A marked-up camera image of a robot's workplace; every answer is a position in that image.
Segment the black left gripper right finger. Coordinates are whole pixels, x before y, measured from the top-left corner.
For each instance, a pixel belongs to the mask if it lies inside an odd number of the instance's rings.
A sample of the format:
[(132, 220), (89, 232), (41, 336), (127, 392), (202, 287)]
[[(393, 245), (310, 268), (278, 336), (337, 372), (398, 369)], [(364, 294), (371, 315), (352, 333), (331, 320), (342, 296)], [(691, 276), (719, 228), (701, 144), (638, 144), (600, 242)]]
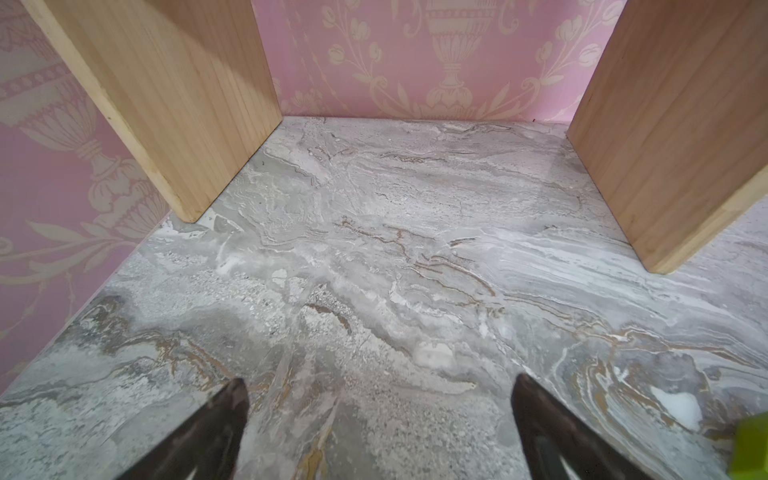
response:
[(511, 408), (533, 479), (647, 479), (649, 475), (603, 440), (531, 376), (521, 373)]

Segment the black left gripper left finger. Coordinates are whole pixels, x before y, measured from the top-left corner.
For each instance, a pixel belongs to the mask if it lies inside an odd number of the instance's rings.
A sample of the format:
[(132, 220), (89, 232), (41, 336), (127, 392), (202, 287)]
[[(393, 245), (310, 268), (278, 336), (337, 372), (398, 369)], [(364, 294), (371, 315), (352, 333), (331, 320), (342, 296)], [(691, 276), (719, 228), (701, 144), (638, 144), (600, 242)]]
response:
[(249, 407), (244, 380), (230, 380), (120, 477), (232, 479)]

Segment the green lego brick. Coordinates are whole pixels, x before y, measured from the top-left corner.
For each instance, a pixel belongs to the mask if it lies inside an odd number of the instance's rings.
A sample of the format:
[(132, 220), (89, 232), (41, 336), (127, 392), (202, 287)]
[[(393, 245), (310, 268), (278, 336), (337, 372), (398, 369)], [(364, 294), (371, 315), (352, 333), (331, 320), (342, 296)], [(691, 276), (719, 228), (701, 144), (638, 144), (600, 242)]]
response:
[(742, 419), (728, 467), (733, 480), (767, 480), (767, 413)]

